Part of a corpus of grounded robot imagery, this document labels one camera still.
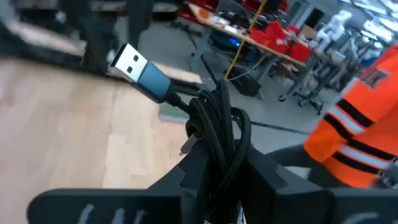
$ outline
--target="yellow cable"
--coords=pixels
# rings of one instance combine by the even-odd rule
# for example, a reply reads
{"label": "yellow cable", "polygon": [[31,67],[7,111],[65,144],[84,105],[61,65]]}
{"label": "yellow cable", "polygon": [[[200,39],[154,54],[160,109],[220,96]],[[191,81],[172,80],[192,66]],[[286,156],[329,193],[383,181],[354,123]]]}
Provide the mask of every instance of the yellow cable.
{"label": "yellow cable", "polygon": [[[263,0],[263,2],[261,3],[259,9],[258,9],[257,12],[256,12],[256,15],[254,16],[253,21],[251,22],[251,24],[250,24],[250,26],[249,26],[249,30],[251,30],[251,29],[253,28],[253,26],[255,25],[255,23],[257,22],[257,18],[259,17],[259,15],[260,15],[260,13],[261,13],[261,11],[262,11],[262,8],[266,5],[267,1],[268,1],[268,0]],[[234,58],[234,60],[232,61],[232,64],[229,66],[229,69],[228,69],[228,71],[227,71],[226,74],[225,74],[225,77],[224,77],[225,80],[228,79],[229,73],[231,72],[232,68],[235,66],[235,63],[236,63],[236,61],[237,61],[237,59],[238,59],[238,57],[239,57],[239,53],[240,53],[241,50],[242,50],[242,46],[244,45],[244,42],[245,42],[245,40],[243,39],[242,42],[241,42],[241,45],[239,46],[238,51],[236,52],[235,58]]]}

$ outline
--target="cable bundle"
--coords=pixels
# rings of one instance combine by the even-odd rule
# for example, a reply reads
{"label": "cable bundle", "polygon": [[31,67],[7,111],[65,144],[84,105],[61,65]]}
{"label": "cable bundle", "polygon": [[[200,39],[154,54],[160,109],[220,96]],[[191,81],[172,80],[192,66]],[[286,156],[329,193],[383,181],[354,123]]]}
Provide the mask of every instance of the cable bundle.
{"label": "cable bundle", "polygon": [[[198,98],[192,99],[189,114],[187,134],[200,133],[210,150],[208,221],[234,223],[238,216],[238,197],[231,198],[228,192],[233,192],[234,177],[251,143],[250,118],[244,110],[231,107],[224,80],[217,83],[215,90],[202,90]],[[237,121],[241,130],[238,140],[234,140],[233,120]]]}

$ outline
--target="workbench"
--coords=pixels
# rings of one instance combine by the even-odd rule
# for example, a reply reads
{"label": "workbench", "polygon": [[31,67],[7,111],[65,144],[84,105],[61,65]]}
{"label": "workbench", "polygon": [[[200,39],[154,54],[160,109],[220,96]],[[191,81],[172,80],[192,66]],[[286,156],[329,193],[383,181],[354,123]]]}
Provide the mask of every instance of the workbench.
{"label": "workbench", "polygon": [[26,223],[27,205],[45,190],[144,189],[182,159],[185,126],[160,120],[159,106],[127,83],[5,56],[0,71],[3,223]]}
{"label": "workbench", "polygon": [[[213,29],[216,29],[218,31],[224,32],[225,34],[230,35],[231,37],[236,37],[240,40],[245,40],[246,42],[258,47],[260,50],[263,50],[265,53],[270,53],[272,54],[274,57],[272,58],[272,60],[270,60],[270,62],[268,63],[268,66],[266,66],[266,70],[263,71],[262,74],[268,73],[269,68],[271,67],[270,65],[272,65],[274,63],[274,60],[276,60],[277,58],[282,58],[284,60],[287,60],[299,67],[304,67],[305,64],[303,62],[300,62],[286,54],[282,54],[279,53],[275,50],[272,50],[268,47],[266,47],[265,45],[259,44],[256,41],[252,40],[252,38],[250,38],[247,35],[242,34],[242,32],[238,31],[238,32],[231,32],[229,30],[226,30],[221,24],[217,24],[214,23],[213,21],[210,20],[210,18],[214,15],[212,12],[207,11],[206,9],[203,9],[199,6],[196,6],[194,4],[189,4],[189,8],[191,9],[191,11],[193,12],[193,15],[195,16],[195,18],[201,22],[203,25],[206,26],[206,30],[204,31],[204,33],[202,34],[201,37],[201,41],[199,43],[199,46],[196,50],[196,52],[194,53],[191,62],[190,62],[190,69],[191,71],[195,71],[197,63],[200,59],[200,57],[202,56],[202,54],[204,53],[206,46],[208,44],[208,40],[210,38],[210,34],[211,31]],[[203,16],[200,15],[200,11],[206,11],[206,13],[209,15],[208,18],[204,18]]]}

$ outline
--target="white robot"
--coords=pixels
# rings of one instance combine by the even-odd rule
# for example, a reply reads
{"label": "white robot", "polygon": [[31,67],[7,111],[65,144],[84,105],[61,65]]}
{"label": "white robot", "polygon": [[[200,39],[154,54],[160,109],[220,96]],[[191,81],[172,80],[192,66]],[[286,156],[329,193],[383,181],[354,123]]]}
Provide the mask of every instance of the white robot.
{"label": "white robot", "polygon": [[351,19],[353,15],[345,10],[340,10],[335,14],[328,24],[323,26],[316,34],[315,40],[310,42],[310,47],[317,52],[324,52],[330,44],[337,41],[345,32],[344,24]]}

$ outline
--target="orange safety vest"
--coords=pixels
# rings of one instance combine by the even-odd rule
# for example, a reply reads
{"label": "orange safety vest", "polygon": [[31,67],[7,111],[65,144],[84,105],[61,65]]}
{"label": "orange safety vest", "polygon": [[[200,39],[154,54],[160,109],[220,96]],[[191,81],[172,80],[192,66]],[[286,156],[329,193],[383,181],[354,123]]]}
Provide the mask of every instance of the orange safety vest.
{"label": "orange safety vest", "polygon": [[376,64],[387,77],[375,86],[356,80],[304,142],[313,159],[357,188],[370,187],[398,156],[398,54]]}

